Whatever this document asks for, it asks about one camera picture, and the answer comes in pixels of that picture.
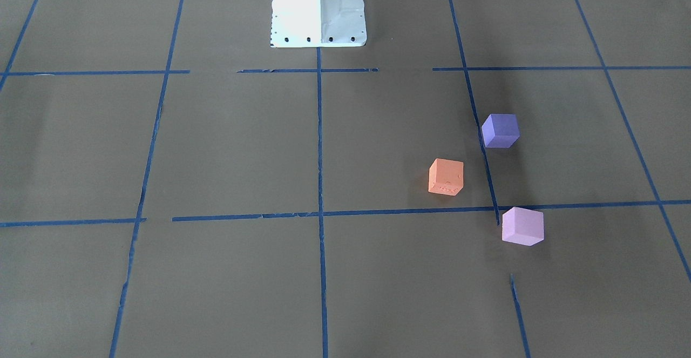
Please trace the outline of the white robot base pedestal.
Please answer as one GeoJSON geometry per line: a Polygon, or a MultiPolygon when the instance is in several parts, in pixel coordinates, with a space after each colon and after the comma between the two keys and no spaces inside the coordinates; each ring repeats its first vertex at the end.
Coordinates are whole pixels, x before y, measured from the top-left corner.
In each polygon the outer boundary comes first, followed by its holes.
{"type": "Polygon", "coordinates": [[[272,0],[272,48],[347,48],[368,40],[364,0],[272,0]]]}

